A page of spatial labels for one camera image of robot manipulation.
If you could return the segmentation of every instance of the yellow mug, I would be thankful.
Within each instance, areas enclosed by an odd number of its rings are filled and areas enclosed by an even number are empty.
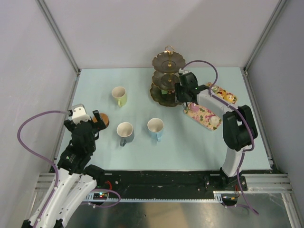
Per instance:
[[[127,92],[126,92],[125,88],[123,88],[121,86],[115,87],[112,90],[112,96],[117,101],[117,104],[119,107],[122,107],[127,103]]]

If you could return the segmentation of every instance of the metal floor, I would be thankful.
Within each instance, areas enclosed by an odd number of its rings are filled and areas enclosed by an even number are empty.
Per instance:
[[[247,194],[260,213],[219,203],[119,203],[108,209],[80,206],[66,228],[290,228],[281,194]],[[239,204],[244,204],[241,197]]]

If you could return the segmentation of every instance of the gold plate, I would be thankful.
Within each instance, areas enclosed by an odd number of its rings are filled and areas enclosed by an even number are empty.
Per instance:
[[[177,73],[186,65],[183,56],[177,52],[161,52],[152,61],[154,69],[161,73]]]
[[[172,91],[174,90],[175,83],[180,82],[179,74],[164,74],[155,71],[152,76],[153,83],[161,90]]]
[[[162,91],[153,83],[151,84],[150,94],[152,99],[162,106],[175,107],[180,105],[180,103],[175,102],[175,93],[163,95]]]

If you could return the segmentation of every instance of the blue mug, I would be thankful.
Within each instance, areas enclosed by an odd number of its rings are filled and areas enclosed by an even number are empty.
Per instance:
[[[134,139],[134,129],[132,124],[123,122],[117,127],[117,134],[120,136],[120,146],[125,146]]]
[[[150,136],[156,139],[158,142],[162,140],[164,124],[159,118],[153,118],[148,121],[148,129]]]

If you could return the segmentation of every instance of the pink floral tray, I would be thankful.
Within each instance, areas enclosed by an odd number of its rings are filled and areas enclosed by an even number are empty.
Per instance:
[[[209,109],[196,105],[196,109],[190,109],[193,103],[188,104],[188,108],[184,110],[184,113],[190,116],[195,121],[199,122],[201,125],[207,127],[209,130],[215,131],[222,123],[222,120],[218,117],[218,124],[216,126],[212,125],[209,120],[211,117],[216,116]]]

